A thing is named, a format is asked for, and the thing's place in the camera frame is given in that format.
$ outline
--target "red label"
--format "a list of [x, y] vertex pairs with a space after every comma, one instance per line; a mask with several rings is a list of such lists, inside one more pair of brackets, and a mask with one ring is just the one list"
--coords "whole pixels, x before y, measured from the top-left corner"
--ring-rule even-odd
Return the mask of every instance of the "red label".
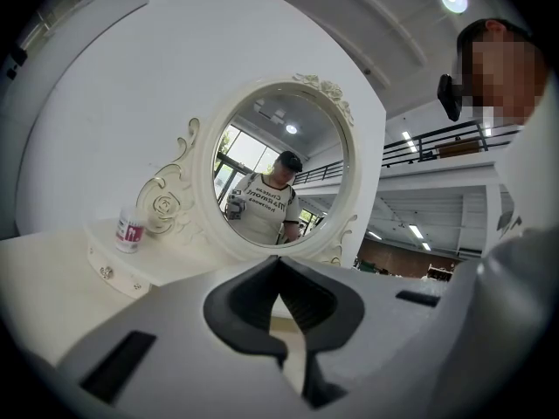
[[133, 227], [132, 225], [129, 225], [124, 240], [129, 242], [140, 242], [142, 233], [143, 227]]

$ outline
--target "ear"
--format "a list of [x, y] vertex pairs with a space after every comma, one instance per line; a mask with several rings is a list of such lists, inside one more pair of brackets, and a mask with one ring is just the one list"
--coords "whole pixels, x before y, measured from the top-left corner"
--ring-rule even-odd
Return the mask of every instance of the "ear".
[[497, 22], [496, 20], [487, 20], [486, 21], [486, 29], [492, 32], [505, 32], [507, 31], [507, 27], [502, 24], [501, 22]]

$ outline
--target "ornate mirror frame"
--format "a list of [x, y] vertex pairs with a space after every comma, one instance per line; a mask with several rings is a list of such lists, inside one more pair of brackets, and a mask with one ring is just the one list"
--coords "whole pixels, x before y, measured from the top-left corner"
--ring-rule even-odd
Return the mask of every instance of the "ornate mirror frame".
[[[275, 246], [250, 242], [229, 226], [217, 206], [211, 172], [219, 139], [232, 116], [271, 92], [304, 95], [324, 110], [338, 131], [344, 158], [341, 190], [327, 219], [305, 240]], [[188, 135], [178, 138], [179, 157], [157, 172], [138, 196], [136, 205], [150, 215], [150, 236], [185, 257], [208, 264], [270, 255], [340, 264], [342, 239], [351, 234], [351, 222], [357, 219], [355, 200], [362, 165], [349, 104], [339, 86], [316, 75], [260, 79], [229, 98], [210, 119], [191, 119], [188, 130]]]

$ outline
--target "drawer knob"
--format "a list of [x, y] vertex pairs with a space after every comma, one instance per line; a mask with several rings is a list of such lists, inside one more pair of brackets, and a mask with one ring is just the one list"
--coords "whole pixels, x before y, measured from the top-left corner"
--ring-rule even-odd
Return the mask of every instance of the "drawer knob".
[[111, 267], [107, 266], [107, 267], [101, 267], [100, 274], [103, 277], [103, 279], [110, 279], [113, 277], [114, 272]]

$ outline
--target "window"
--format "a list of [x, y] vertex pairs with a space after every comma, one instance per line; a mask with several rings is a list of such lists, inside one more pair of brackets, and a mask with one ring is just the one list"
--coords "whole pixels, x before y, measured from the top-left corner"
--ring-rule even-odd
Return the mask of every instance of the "window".
[[221, 152], [222, 154], [227, 154], [231, 146], [235, 142], [238, 137], [240, 131], [233, 126], [228, 126], [224, 133], [221, 135], [221, 139], [219, 140], [219, 146], [217, 147], [217, 151]]
[[317, 224], [317, 222], [320, 219], [321, 218], [318, 217], [317, 215], [311, 213], [310, 211], [307, 211], [306, 209], [303, 209], [299, 214], [299, 220], [300, 223], [303, 223], [305, 226], [301, 230], [300, 234], [302, 236], [306, 236], [308, 233], [310, 233], [313, 230], [314, 226]]
[[237, 163], [244, 164], [250, 169], [255, 169], [265, 150], [266, 145], [241, 132], [227, 151], [227, 156]]
[[262, 174], [270, 174], [272, 172], [273, 163], [278, 159], [278, 154], [275, 150], [266, 148], [262, 156], [260, 157], [259, 163], [256, 165], [254, 172], [260, 172]]
[[224, 164], [213, 179], [213, 188], [214, 190], [216, 190], [217, 198], [221, 196], [225, 184], [229, 181], [229, 177], [231, 176], [232, 172], [233, 168]]
[[217, 151], [220, 155], [214, 161], [213, 186], [222, 211], [225, 210], [227, 196], [247, 172], [269, 174], [279, 155], [234, 126], [224, 130]]
[[231, 184], [229, 188], [224, 191], [223, 198], [221, 203], [219, 204], [219, 208], [221, 208], [222, 212], [225, 212], [225, 205], [227, 204], [227, 196], [235, 189], [241, 179], [244, 177], [240, 172], [235, 173], [235, 176], [231, 180]]

